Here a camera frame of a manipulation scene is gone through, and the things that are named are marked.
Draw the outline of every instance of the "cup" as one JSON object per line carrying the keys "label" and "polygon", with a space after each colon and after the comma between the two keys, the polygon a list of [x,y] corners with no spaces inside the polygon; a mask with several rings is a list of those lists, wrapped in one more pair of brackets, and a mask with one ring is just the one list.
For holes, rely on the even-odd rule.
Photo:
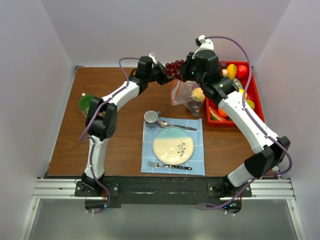
{"label": "cup", "polygon": [[159,111],[147,111],[143,116],[146,126],[150,129],[157,126],[157,121],[160,115],[161,112]]}
{"label": "cup", "polygon": [[80,108],[82,114],[87,117],[91,100],[95,97],[93,95],[87,95],[84,92],[81,94],[82,97],[78,101],[78,107]]}

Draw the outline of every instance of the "orange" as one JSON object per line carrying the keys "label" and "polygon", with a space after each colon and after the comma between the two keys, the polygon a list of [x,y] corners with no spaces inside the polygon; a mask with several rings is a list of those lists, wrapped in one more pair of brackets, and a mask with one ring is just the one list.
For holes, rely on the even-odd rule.
{"label": "orange", "polygon": [[227,118],[227,117],[228,117],[228,114],[226,114],[226,112],[223,111],[221,108],[218,108],[218,114],[219,114],[221,117],[224,117],[224,118]]}

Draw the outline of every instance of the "grapes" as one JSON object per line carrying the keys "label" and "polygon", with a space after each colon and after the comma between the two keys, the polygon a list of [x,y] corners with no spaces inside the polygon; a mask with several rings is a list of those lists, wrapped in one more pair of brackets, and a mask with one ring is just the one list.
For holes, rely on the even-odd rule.
{"label": "grapes", "polygon": [[174,78],[180,78],[181,77],[181,73],[179,71],[179,68],[185,63],[184,60],[175,60],[174,62],[171,63],[166,63],[165,64],[165,72]]}
{"label": "grapes", "polygon": [[220,69],[227,69],[228,64],[225,61],[219,62]]}

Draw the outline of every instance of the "white plate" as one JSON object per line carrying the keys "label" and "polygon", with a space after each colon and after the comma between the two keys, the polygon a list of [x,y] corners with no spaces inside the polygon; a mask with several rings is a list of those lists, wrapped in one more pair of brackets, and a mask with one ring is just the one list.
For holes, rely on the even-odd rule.
{"label": "white plate", "polygon": [[194,147],[192,137],[182,128],[175,126],[162,129],[152,143],[155,156],[169,165],[186,162],[194,152]]}

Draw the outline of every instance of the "red apple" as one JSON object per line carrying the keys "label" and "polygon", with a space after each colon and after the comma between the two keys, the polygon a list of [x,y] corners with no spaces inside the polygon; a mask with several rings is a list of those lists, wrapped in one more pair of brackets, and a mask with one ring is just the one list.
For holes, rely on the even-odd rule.
{"label": "red apple", "polygon": [[247,75],[247,73],[248,73],[248,69],[243,65],[239,65],[237,67],[237,71],[236,71],[235,77],[237,79],[243,79]]}

